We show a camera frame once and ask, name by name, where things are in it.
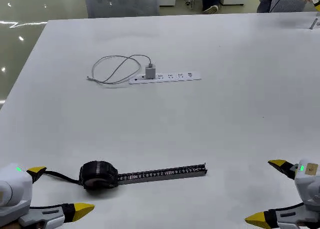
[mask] white cable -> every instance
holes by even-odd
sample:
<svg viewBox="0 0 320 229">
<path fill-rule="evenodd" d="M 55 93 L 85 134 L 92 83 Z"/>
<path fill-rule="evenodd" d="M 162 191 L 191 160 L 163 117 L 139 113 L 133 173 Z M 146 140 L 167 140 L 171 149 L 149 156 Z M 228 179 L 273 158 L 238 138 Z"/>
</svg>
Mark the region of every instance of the white cable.
<svg viewBox="0 0 320 229">
<path fill-rule="evenodd" d="M 149 65 L 152 64 L 150 57 L 148 57 L 147 55 L 142 55 L 142 54 L 135 54 L 135 55 L 131 55 L 131 56 L 107 55 L 107 56 L 104 56 L 104 57 L 100 58 L 95 64 L 93 64 L 92 69 L 91 69 L 91 77 L 87 76 L 86 78 L 89 81 L 96 82 L 96 83 L 99 83 L 99 84 L 116 85 L 116 84 L 124 83 L 124 82 L 128 81 L 131 76 L 133 76 L 134 74 L 138 73 L 142 68 L 141 64 L 136 59 L 133 58 L 133 57 L 137 57 L 137 56 L 148 58 L 149 59 Z M 105 80 L 97 80 L 97 79 L 95 79 L 96 66 L 99 65 L 104 60 L 111 59 L 111 58 L 125 58 L 125 59 L 123 60 L 123 62 L 120 63 L 120 65 L 113 71 L 113 73 L 107 79 L 105 79 Z M 130 75 L 128 75 L 128 76 L 126 76 L 126 77 L 124 77 L 124 78 L 122 78 L 120 80 L 109 82 L 109 80 L 117 72 L 117 70 L 129 59 L 135 61 L 138 64 L 139 68 L 135 72 L 131 73 Z"/>
</svg>

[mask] person's leg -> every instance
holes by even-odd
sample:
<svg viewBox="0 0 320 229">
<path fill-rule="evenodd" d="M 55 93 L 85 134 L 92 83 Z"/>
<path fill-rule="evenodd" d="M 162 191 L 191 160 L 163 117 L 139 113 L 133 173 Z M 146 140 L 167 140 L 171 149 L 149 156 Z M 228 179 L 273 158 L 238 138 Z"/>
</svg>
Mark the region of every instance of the person's leg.
<svg viewBox="0 0 320 229">
<path fill-rule="evenodd" d="M 260 0 L 260 4 L 256 10 L 257 13 L 269 13 L 271 9 L 270 0 Z"/>
<path fill-rule="evenodd" d="M 216 13 L 219 9 L 220 0 L 202 0 L 203 12 Z"/>
</svg>

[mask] power outlet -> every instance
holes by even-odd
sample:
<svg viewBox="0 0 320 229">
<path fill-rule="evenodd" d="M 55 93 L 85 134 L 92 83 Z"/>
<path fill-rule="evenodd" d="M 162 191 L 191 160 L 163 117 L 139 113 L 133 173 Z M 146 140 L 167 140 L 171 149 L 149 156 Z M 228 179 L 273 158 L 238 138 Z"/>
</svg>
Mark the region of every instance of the power outlet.
<svg viewBox="0 0 320 229">
<path fill-rule="evenodd" d="M 136 75 L 129 80 L 130 84 L 146 84 L 146 83 L 168 83 L 168 82 L 183 82 L 201 80 L 199 72 L 172 72 L 172 73 L 157 73 L 155 79 L 146 79 L 144 74 Z"/>
</svg>

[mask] tape measure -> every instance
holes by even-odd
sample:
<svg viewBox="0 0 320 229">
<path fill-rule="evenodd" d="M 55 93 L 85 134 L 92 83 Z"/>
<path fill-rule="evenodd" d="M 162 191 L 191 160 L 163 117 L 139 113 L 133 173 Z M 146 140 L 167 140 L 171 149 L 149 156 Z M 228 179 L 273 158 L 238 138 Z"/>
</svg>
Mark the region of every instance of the tape measure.
<svg viewBox="0 0 320 229">
<path fill-rule="evenodd" d="M 55 171 L 45 171 L 43 174 L 81 185 L 86 190 L 100 190 L 111 189 L 125 184 L 202 177 L 207 174 L 207 171 L 206 164 L 200 164 L 119 174 L 111 163 L 95 160 L 81 167 L 79 180 L 71 179 Z"/>
</svg>

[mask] measuring tape blade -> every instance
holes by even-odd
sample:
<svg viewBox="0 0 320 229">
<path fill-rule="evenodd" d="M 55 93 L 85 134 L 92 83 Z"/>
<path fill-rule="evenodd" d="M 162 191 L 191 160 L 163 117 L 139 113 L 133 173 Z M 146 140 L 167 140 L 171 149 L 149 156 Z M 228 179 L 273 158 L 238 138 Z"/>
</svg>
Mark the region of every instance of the measuring tape blade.
<svg viewBox="0 0 320 229">
<path fill-rule="evenodd" d="M 118 175 L 118 184 L 146 183 L 163 180 L 202 177 L 207 173 L 206 164 L 189 165 L 166 168 L 160 170 L 148 170 Z"/>
</svg>

